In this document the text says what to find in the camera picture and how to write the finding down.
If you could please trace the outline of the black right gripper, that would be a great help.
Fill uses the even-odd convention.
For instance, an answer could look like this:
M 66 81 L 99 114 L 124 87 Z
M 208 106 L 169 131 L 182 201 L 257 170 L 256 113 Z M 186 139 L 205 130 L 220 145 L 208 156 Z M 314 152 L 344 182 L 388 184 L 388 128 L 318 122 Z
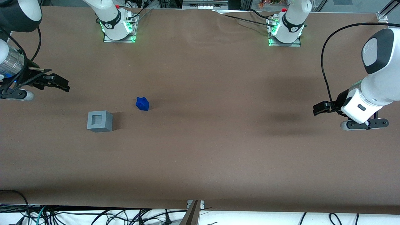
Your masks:
M 14 80 L 13 89 L 18 90 L 23 86 L 28 85 L 36 87 L 41 91 L 43 91 L 45 87 L 48 87 L 57 88 L 68 93 L 70 91 L 68 85 L 69 81 L 57 74 L 47 75 L 47 73 L 51 71 L 51 69 L 29 67 Z

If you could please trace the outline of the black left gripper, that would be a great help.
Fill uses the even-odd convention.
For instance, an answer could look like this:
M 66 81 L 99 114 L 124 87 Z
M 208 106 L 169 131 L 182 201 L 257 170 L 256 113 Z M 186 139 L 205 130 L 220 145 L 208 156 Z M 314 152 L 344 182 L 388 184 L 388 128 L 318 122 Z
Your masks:
M 343 111 L 341 110 L 341 108 L 344 106 L 345 101 L 347 99 L 348 96 L 348 92 L 349 91 L 343 91 L 341 92 L 335 101 L 333 101 L 332 103 L 329 101 L 322 101 L 319 103 L 318 106 L 313 106 L 313 114 L 314 116 L 317 116 L 319 114 L 322 113 L 331 113 L 332 110 L 335 111 L 337 114 L 343 116 L 343 117 L 347 117 L 347 115 L 345 115 L 343 113 Z

